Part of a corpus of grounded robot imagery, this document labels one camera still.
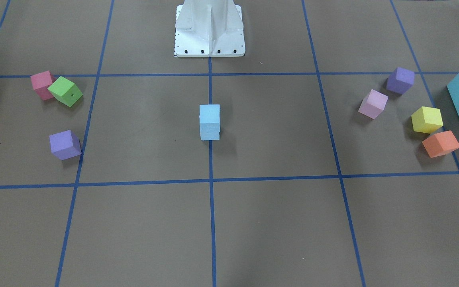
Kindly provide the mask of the light blue foam block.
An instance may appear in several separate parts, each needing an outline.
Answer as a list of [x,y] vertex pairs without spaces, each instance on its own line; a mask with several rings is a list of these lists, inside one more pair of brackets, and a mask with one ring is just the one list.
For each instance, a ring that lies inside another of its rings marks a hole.
[[199,124],[199,134],[202,141],[220,140],[219,122],[202,122]]
[[199,105],[199,123],[201,125],[220,125],[220,105]]

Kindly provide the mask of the orange foam block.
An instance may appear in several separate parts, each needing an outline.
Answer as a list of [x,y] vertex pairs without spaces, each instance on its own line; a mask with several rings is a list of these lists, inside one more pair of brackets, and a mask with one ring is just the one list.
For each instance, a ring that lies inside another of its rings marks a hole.
[[452,131],[435,133],[422,141],[430,158],[450,154],[459,149],[459,142]]

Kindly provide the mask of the yellow foam block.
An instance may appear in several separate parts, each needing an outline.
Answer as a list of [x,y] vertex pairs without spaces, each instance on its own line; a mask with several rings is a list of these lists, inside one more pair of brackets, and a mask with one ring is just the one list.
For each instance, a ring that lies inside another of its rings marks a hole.
[[431,134],[443,127],[441,111],[437,108],[422,106],[411,115],[413,131]]

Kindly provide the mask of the purple foam block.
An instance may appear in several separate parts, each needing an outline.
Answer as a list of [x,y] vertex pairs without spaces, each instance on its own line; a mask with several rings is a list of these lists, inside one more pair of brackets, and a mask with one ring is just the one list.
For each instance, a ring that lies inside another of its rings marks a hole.
[[404,94],[415,83],[415,73],[411,70],[397,67],[387,78],[386,87],[388,91]]
[[82,154],[79,138],[71,131],[49,136],[51,153],[60,160],[66,160]]

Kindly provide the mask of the lilac foam block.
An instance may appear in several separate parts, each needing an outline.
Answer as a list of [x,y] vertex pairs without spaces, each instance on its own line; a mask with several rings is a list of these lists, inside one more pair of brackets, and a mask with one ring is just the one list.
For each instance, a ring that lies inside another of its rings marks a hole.
[[375,119],[384,111],[387,102],[388,96],[371,89],[371,91],[362,100],[358,112],[371,119]]

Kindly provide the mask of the green foam block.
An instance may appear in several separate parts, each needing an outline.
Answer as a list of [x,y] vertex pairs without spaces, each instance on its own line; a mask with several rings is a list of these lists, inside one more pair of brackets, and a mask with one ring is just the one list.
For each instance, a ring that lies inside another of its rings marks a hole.
[[56,100],[67,107],[72,107],[83,96],[76,84],[63,76],[58,77],[47,89]]

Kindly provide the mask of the pink foam block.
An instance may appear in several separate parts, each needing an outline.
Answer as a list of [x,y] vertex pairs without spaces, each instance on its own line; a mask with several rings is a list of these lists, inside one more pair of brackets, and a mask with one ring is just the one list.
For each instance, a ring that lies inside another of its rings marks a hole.
[[55,82],[56,78],[50,71],[43,71],[30,76],[31,85],[35,93],[40,96],[41,100],[53,99],[53,94],[49,91],[49,87]]

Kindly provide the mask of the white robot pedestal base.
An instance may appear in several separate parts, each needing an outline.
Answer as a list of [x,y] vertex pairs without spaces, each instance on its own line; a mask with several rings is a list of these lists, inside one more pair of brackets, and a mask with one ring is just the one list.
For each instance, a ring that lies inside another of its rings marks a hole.
[[175,16],[176,57],[245,55],[242,8],[233,0],[186,0]]

